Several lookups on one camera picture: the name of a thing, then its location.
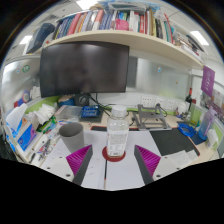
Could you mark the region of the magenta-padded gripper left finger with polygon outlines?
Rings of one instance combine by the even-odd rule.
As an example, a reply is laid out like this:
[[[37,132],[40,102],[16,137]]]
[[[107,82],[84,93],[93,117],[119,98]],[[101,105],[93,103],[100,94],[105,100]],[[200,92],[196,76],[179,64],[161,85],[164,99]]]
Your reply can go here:
[[[44,169],[78,186],[83,182],[86,170],[93,155],[91,145],[85,146],[67,157],[58,157]]]

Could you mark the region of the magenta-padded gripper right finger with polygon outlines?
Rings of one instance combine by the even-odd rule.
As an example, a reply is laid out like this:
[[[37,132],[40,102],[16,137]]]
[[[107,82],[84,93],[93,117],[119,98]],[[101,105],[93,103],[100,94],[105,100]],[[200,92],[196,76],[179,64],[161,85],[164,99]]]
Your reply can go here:
[[[145,185],[180,170],[169,156],[160,157],[138,145],[134,147],[134,155]]]

